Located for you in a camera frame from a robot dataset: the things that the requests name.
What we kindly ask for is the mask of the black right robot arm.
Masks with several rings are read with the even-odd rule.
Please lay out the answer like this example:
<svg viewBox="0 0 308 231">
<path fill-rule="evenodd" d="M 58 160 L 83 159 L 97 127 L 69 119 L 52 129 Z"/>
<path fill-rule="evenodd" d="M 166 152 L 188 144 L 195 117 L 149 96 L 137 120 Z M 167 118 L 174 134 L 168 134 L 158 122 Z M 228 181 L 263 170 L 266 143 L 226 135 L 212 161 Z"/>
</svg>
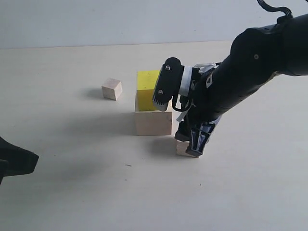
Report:
<svg viewBox="0 0 308 231">
<path fill-rule="evenodd" d="M 188 155 L 199 157 L 224 113 L 278 75 L 307 73 L 307 15 L 248 28 L 235 38 L 228 57 L 194 85 L 192 105 L 175 138 L 188 143 Z"/>
</svg>

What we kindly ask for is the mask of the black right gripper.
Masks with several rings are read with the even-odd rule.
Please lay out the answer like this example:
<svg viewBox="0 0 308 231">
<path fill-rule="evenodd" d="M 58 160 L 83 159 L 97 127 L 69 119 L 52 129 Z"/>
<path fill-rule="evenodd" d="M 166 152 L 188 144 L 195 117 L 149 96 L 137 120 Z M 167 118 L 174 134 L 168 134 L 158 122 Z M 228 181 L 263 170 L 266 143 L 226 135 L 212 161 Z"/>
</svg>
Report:
<svg viewBox="0 0 308 231">
<path fill-rule="evenodd" d="M 220 116 L 230 107 L 230 93 L 230 67 L 207 67 L 202 73 L 199 68 L 182 68 L 179 95 L 183 119 L 174 138 L 189 141 L 186 154 L 203 155 Z"/>
</svg>

